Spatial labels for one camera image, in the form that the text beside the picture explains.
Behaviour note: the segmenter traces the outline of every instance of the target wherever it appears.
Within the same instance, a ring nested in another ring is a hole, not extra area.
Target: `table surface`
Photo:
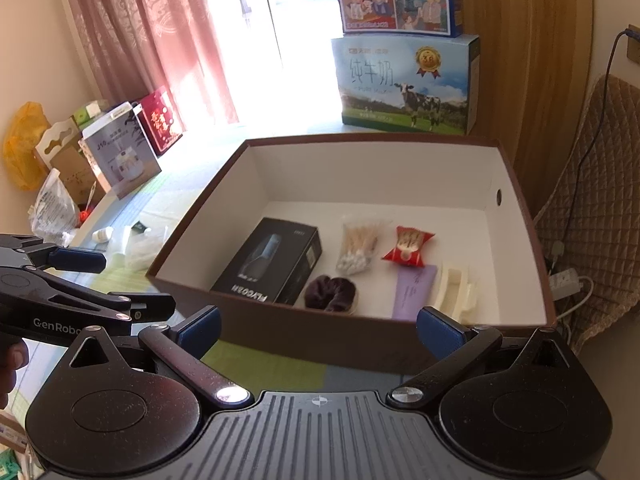
[[[167,227],[172,232],[204,187],[245,139],[346,131],[366,130],[333,122],[302,130],[298,126],[258,129],[234,125],[214,132],[185,134],[183,139],[159,159],[162,173],[122,200],[111,193],[107,194],[79,230],[72,245],[109,251],[107,244],[99,246],[91,240],[92,233],[111,226],[117,234],[125,226],[137,221],[153,230],[164,230]],[[146,269],[133,272],[123,266],[122,262],[114,264],[110,256],[109,260],[108,268],[101,274],[61,272],[59,275],[101,292],[154,290],[145,277]],[[180,314],[176,313],[169,324],[176,324],[181,319]],[[133,332],[137,333],[143,327],[144,325],[136,324]],[[30,364],[20,370],[17,388],[10,396],[9,405],[21,422],[24,422],[28,405],[64,353],[64,349],[57,346],[33,341],[27,343],[30,347]],[[340,368],[286,358],[223,341],[216,343],[202,360],[256,395],[263,390],[377,390],[384,396],[405,379],[397,374]]]

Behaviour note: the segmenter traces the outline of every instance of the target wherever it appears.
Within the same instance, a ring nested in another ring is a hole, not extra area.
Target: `cow illustration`
[[[412,128],[415,126],[415,123],[418,120],[419,110],[427,112],[428,114],[428,118],[431,123],[429,131],[433,130],[434,126],[440,124],[440,108],[442,102],[440,101],[439,97],[414,92],[414,86],[407,83],[395,83],[394,86],[397,86],[400,89],[400,93],[402,94],[402,98],[404,99],[404,109],[407,111],[407,113],[411,114]]]

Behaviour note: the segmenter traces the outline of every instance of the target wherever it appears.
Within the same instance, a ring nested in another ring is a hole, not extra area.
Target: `red object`
[[[424,267],[420,249],[435,234],[402,226],[396,228],[396,233],[398,234],[396,246],[385,254],[382,259],[406,266]]]
[[[94,211],[94,207],[88,207],[87,209],[85,209],[84,211],[81,211],[80,214],[78,215],[78,219],[80,221],[80,225],[84,224],[86,222],[86,219],[89,218],[89,215]]]
[[[163,86],[139,102],[142,112],[138,119],[151,147],[160,156],[180,139],[182,127],[174,115],[174,108]]]

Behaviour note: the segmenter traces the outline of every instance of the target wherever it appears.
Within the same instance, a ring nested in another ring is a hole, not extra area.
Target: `power cord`
[[[613,64],[613,58],[616,54],[616,50],[618,49],[618,42],[620,41],[620,38],[622,38],[622,36],[627,36],[629,38],[632,38],[633,40],[640,41],[640,33],[634,30],[631,30],[630,28],[626,28],[616,36],[616,40],[613,42],[613,47],[611,49],[611,54],[609,56],[609,63],[607,65],[607,71],[604,76],[604,91],[602,93],[602,111],[600,112],[600,121],[598,122],[596,133],[593,135],[593,139],[591,139],[591,142],[587,147],[587,151],[584,152],[584,155],[580,158],[580,161],[578,162],[578,168],[575,176],[574,195],[571,199],[571,205],[569,206],[569,216],[564,226],[564,232],[562,233],[562,238],[560,240],[556,240],[551,249],[552,264],[551,264],[551,270],[549,271],[549,274],[553,273],[554,269],[556,268],[556,263],[558,262],[558,259],[560,258],[560,256],[564,254],[564,244],[566,242],[566,237],[569,232],[569,227],[571,226],[571,220],[574,218],[575,200],[576,200],[576,197],[578,196],[578,184],[580,184],[580,174],[582,171],[582,165],[584,164],[584,161],[587,159],[587,156],[589,155],[589,153],[591,153],[591,150],[593,149],[596,143],[596,140],[598,139],[598,136],[600,135],[600,132],[602,130],[602,125],[604,124],[604,117],[605,117],[605,112],[607,107],[607,93],[609,91],[609,75],[611,73],[611,65]]]
[[[569,310],[567,310],[567,311],[563,312],[562,314],[560,314],[559,316],[557,316],[556,319],[558,321],[560,321],[564,317],[567,317],[569,314],[571,314],[575,310],[578,310],[581,306],[583,306],[585,303],[587,303],[587,300],[593,294],[593,288],[595,287],[595,284],[593,283],[593,280],[589,276],[578,276],[578,279],[579,280],[587,280],[589,283],[591,283],[591,288],[587,292],[587,295],[584,298],[582,298],[578,303],[576,303],[574,306],[572,306]]]

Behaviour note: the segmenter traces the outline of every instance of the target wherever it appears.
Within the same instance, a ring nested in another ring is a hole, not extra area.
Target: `brown box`
[[[89,165],[82,149],[78,146],[80,139],[80,134],[77,134],[51,159],[51,166],[60,172],[60,180],[62,180],[69,195],[78,205],[86,204],[87,200],[89,200],[91,188],[96,182],[91,165]],[[98,183],[92,203],[95,205],[100,202],[104,194],[104,189]]]
[[[263,217],[316,226],[323,250],[309,279],[335,276],[345,214],[389,220],[371,269],[351,276],[359,295],[353,315],[306,309],[302,297],[290,306],[209,291]],[[468,269],[478,298],[470,324],[527,335],[555,323],[540,244],[513,170],[495,141],[476,137],[247,140],[182,219],[148,276],[175,296],[185,316],[217,305],[225,341],[332,365],[416,373],[433,356],[414,322],[392,319],[398,268],[381,260],[395,245],[396,225],[436,233],[422,251],[428,264]]]

